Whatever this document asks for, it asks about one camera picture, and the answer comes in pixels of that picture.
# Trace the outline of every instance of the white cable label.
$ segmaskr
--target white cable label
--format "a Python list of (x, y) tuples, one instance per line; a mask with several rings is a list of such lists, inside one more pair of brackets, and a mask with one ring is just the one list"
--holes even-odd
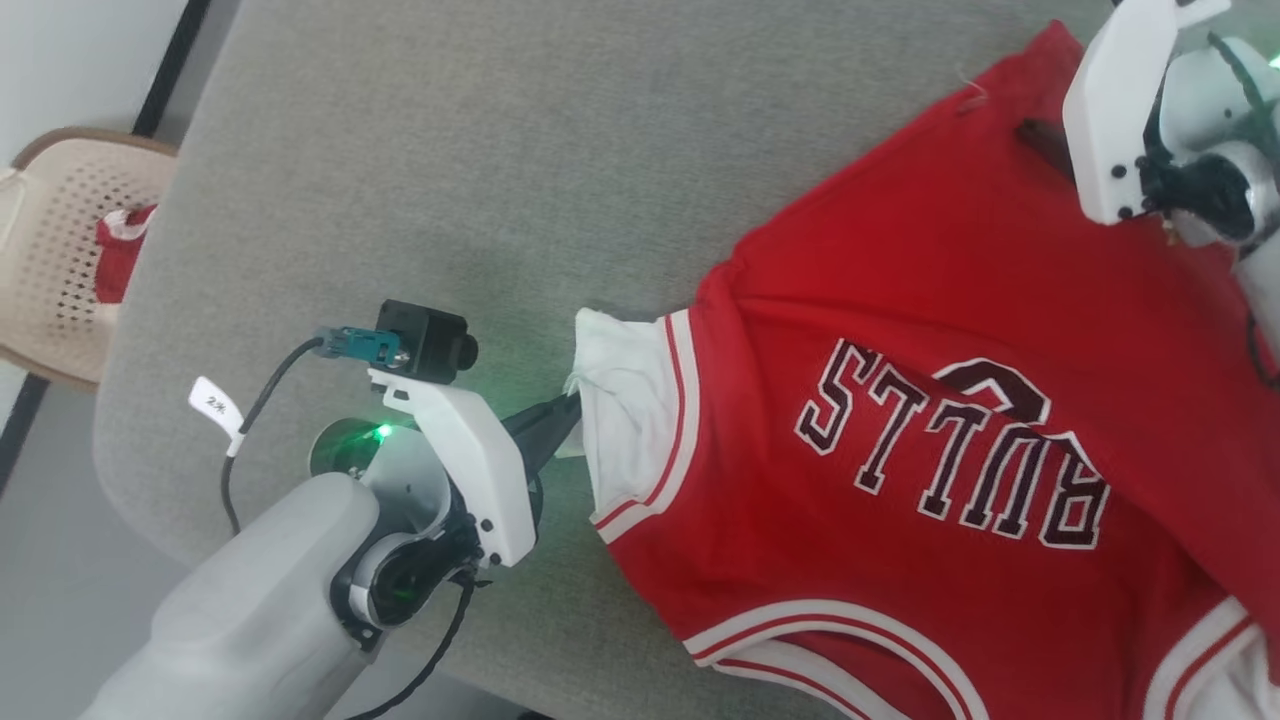
[(236, 401), (223, 392), (223, 388), (214, 384), (214, 380), (201, 375), (196, 378), (196, 384), (191, 386), (191, 396), (187, 397), (187, 402), (197, 413), (218, 423), (227, 437), (232, 438), (232, 450), (228, 450), (228, 455), (234, 455), (233, 450), (238, 450), (239, 443), (244, 441), (244, 436), (239, 434), (244, 416), (241, 415), (239, 407), (236, 407)]

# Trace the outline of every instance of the red stripe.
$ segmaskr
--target red stripe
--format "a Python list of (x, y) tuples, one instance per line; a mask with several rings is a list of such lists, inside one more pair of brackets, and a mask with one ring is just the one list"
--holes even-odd
[(960, 703), (960, 707), (961, 707), (961, 710), (964, 712), (965, 720), (973, 720), (973, 714), (969, 710), (968, 703), (965, 703), (964, 696), (960, 694), (960, 689), (956, 688), (955, 684), (951, 683), (951, 678), (948, 678), (947, 674), (941, 667), (938, 667), (937, 664), (934, 664), (933, 660), (928, 655), (925, 655), (918, 647), (915, 647), (914, 644), (911, 644), (910, 641), (908, 641), (905, 638), (900, 638), (899, 635), (895, 635), (893, 633), (891, 633), (891, 632), (888, 632), (888, 630), (886, 630), (883, 628), (878, 628), (876, 625), (872, 625), (869, 623), (863, 623), (863, 621), (859, 621), (859, 620), (850, 620), (849, 618), (840, 618), (840, 616), (836, 616), (836, 615), (818, 615), (818, 614), (792, 615), (790, 618), (778, 618), (777, 620), (771, 620), (768, 623), (764, 623), (762, 625), (756, 625), (754, 628), (749, 628), (746, 630), (742, 630), (741, 633), (737, 633), (737, 634), (735, 634), (735, 635), (732, 635), (730, 638), (726, 638), (726, 639), (723, 639), (723, 641), (721, 641), (721, 642), (718, 642), (718, 643), (708, 647), (707, 650), (704, 650), (704, 651), (701, 651), (699, 653), (695, 653), (694, 655), (694, 660), (704, 660), (705, 657), (710, 656), (710, 655), (714, 655), (719, 650), (722, 650), (724, 647), (728, 647), (728, 646), (731, 646), (731, 644), (733, 644), (733, 643), (736, 643), (736, 642), (739, 642), (739, 641), (741, 641), (741, 639), (744, 639), (746, 637), (758, 635), (758, 634), (768, 632), (772, 628), (777, 628), (778, 625), (787, 625), (787, 624), (791, 624), (791, 623), (835, 623), (837, 625), (846, 625), (846, 626), (850, 626), (850, 628), (859, 628), (859, 629), (863, 629), (863, 630), (870, 630), (870, 632), (873, 632), (873, 633), (876, 633), (876, 634), (878, 634), (881, 637), (888, 638), (888, 639), (899, 643), (900, 646), (908, 648), (911, 652), (911, 655), (914, 655), (916, 659), (919, 659), (922, 662), (924, 662), (931, 670), (933, 670), (934, 674), (937, 674), (938, 678), (942, 679), (942, 683), (947, 687), (948, 691), (951, 691), (952, 697), (955, 697), (956, 701)]
[(792, 673), (790, 670), (782, 670), (781, 667), (769, 667), (768, 665), (758, 665), (755, 662), (746, 662), (746, 661), (742, 661), (742, 660), (732, 660), (732, 659), (730, 659), (730, 660), (722, 660), (717, 665), (724, 665), (727, 667), (745, 667), (748, 670), (756, 670), (759, 673), (767, 673), (769, 675), (777, 675), (780, 678), (786, 678), (788, 680), (795, 680), (797, 683), (803, 683), (803, 684), (809, 685), (810, 688), (820, 692), (822, 694), (827, 696), (828, 698), (831, 698), (832, 702), (840, 705), (841, 707), (847, 708), (850, 712), (852, 712), (854, 715), (861, 717), (863, 720), (872, 720), (869, 715), (867, 715), (861, 710), (858, 710), (858, 707), (855, 707), (854, 703), (851, 703), (847, 700), (845, 700), (844, 697), (836, 694), (835, 692), (832, 692), (831, 689), (828, 689), (826, 685), (823, 685), (823, 684), (820, 684), (820, 683), (818, 683), (815, 680), (810, 680), (809, 678), (805, 678), (804, 675), (801, 675), (799, 673)]
[(1213, 660), (1217, 653), (1222, 652), (1222, 648), (1225, 648), (1235, 638), (1240, 637), (1240, 633), (1248, 630), (1252, 625), (1253, 618), (1240, 620), (1230, 630), (1228, 630), (1225, 635), (1219, 638), (1216, 643), (1208, 646), (1208, 648), (1202, 652), (1194, 662), (1187, 666), (1187, 670), (1183, 670), (1183, 675), (1178, 678), (1178, 683), (1174, 685), (1172, 692), (1169, 693), (1169, 705), (1165, 706), (1165, 720), (1174, 720), (1174, 710), (1178, 707), (1178, 700), (1187, 689), (1187, 684), (1192, 682), (1192, 678), (1196, 676), (1196, 674), (1199, 673), (1210, 660)]
[[(662, 478), (658, 480), (658, 484), (654, 486), (653, 492), (649, 493), (644, 505), (653, 505), (653, 502), (658, 498), (658, 495), (662, 493), (662, 488), (667, 484), (667, 480), (671, 479), (671, 469), (676, 466), (676, 452), (680, 450), (680, 443), (685, 434), (685, 375), (680, 369), (680, 352), (676, 351), (676, 331), (671, 322), (671, 315), (667, 315), (666, 325), (667, 350), (671, 352), (671, 366), (676, 370), (676, 439), (671, 443), (671, 455), (667, 456), (667, 466), (662, 470)], [(596, 523), (595, 528), (598, 530), (603, 530), (605, 525), (616, 520), (618, 515), (622, 515), (635, 505), (640, 503), (635, 500), (623, 502), (617, 506), (613, 512), (609, 512), (603, 520)]]

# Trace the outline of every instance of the white striped trim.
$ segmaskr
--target white striped trim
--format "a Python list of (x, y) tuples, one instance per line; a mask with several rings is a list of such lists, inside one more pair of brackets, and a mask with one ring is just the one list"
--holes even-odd
[(1196, 693), (1261, 634), (1238, 600), (1224, 600), (1178, 641), (1156, 669), (1143, 720), (1185, 720)]
[(759, 642), (820, 630), (861, 638), (920, 671), (961, 720), (988, 720), (977, 688), (941, 647), (908, 625), (868, 607), (833, 600), (767, 605), (731, 618), (685, 641), (698, 665), (714, 665)]
[(627, 530), (654, 515), (662, 515), (671, 507), (698, 448), (698, 429), (701, 418), (701, 383), (698, 378), (698, 359), (694, 352), (694, 333), (689, 323), (689, 310), (681, 310), (664, 318), (666, 338), (672, 356), (672, 369), (676, 374), (680, 392), (677, 430), (671, 457), (660, 478), (645, 500), (628, 498), (608, 512), (595, 524), (595, 529), (605, 543), (622, 537)]
[(713, 667), (812, 694), (854, 720), (910, 720), (835, 662), (791, 643), (763, 641)]

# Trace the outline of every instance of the laundry basket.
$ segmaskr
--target laundry basket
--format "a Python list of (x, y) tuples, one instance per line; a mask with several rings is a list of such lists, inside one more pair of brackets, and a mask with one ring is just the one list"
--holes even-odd
[(114, 329), (93, 290), (97, 220), (159, 202), (175, 163), (160, 142), (64, 128), (0, 168), (0, 357), (97, 388)]

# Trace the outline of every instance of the perforated basket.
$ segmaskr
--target perforated basket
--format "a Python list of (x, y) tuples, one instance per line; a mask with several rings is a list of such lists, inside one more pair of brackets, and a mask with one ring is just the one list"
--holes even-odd
[(0, 170), (0, 356), (93, 389), (115, 314), (97, 302), (97, 220), (152, 205), (177, 150), (88, 128), (51, 132)]

